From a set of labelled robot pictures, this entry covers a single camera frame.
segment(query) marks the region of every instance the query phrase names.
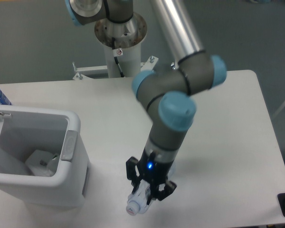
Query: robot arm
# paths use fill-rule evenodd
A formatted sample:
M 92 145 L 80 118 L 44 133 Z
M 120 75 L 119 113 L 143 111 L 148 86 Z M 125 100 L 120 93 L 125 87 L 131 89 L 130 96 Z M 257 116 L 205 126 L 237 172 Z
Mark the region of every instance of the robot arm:
M 223 83 L 227 75 L 223 60 L 206 53 L 183 1 L 151 0 L 151 4 L 179 69 L 161 77 L 152 71 L 141 72 L 132 84 L 153 126 L 140 160 L 131 157 L 126 162 L 127 178 L 134 187 L 132 194 L 141 191 L 141 181 L 150 184 L 150 191 L 146 191 L 147 205 L 155 199 L 163 200 L 176 188 L 168 180 L 168 172 L 196 112 L 190 96 Z M 128 205 L 133 203 L 131 200 L 135 201 L 129 199 Z M 136 210 L 127 207 L 127 211 L 131 215 L 144 213 L 146 210 L 141 208 L 142 204 Z
M 65 0 L 75 25 L 85 25 L 108 18 L 113 23 L 125 23 L 133 16 L 132 0 Z

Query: white table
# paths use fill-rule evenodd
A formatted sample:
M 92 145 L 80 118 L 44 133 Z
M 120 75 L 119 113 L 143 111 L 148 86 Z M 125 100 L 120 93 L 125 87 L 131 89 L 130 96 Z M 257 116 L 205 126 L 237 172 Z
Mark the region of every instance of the white table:
M 81 208 L 26 204 L 0 191 L 0 228 L 227 228 L 285 223 L 277 194 L 285 166 L 252 71 L 193 96 L 198 111 L 176 158 L 176 191 L 147 213 L 125 211 L 132 187 L 125 162 L 140 158 L 151 121 L 130 78 L 0 85 L 21 106 L 78 113 L 92 163 Z

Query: metal bracket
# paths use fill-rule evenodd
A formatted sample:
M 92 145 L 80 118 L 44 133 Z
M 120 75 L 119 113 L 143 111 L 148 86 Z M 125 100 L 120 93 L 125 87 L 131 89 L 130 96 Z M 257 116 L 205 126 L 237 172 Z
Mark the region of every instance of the metal bracket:
M 150 56 L 146 62 L 141 62 L 141 71 L 143 70 L 153 70 L 158 62 L 158 58 L 155 56 Z M 75 62 L 73 62 L 74 72 L 76 73 L 73 80 L 85 80 L 93 79 L 97 77 L 87 77 L 85 75 L 99 75 L 108 73 L 107 66 L 91 66 L 91 67 L 81 67 L 77 68 Z

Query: light blue joint cap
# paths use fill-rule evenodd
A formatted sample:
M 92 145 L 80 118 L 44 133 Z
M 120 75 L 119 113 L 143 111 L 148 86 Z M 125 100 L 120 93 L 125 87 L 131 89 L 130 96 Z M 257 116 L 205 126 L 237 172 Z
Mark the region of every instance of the light blue joint cap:
M 152 70 L 144 70 L 144 71 L 140 72 L 138 75 L 136 75 L 135 78 L 133 79 L 132 90 L 133 90 L 133 93 L 135 94 L 136 97 L 137 97 L 137 92 L 138 92 L 139 86 L 141 85 L 143 80 L 145 80 L 146 77 L 148 77 L 150 75 L 155 75 L 155 73 Z
M 68 11 L 68 13 L 69 13 L 70 16 L 71 16 L 74 25 L 76 25 L 76 26 L 82 26 L 82 24 L 79 23 L 79 21 L 77 20 L 77 18 L 76 18 L 75 15 L 74 15 L 74 13 L 72 12 L 72 9 L 71 9 L 69 0 L 65 0 L 65 3 L 66 3 L 67 11 Z
M 225 62 L 221 59 L 220 56 L 211 56 L 214 68 L 214 76 L 212 87 L 222 84 L 227 77 L 227 68 Z
M 187 131 L 196 112 L 195 103 L 185 93 L 166 93 L 159 104 L 158 113 L 163 123 L 174 131 Z

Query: gray floor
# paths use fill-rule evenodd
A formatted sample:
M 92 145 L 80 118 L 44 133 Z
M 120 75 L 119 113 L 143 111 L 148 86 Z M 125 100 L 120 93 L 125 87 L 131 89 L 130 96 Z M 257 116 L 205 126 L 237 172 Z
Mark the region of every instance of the gray floor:
M 221 55 L 229 70 L 256 72 L 270 116 L 285 100 L 285 3 L 239 0 L 187 0 L 204 46 Z M 142 60 L 173 57 L 146 0 L 134 0 L 148 35 Z M 75 27 L 63 0 L 0 2 L 0 83 L 70 80 L 77 67 L 105 65 L 94 25 Z M 285 161 L 285 110 L 272 120 Z

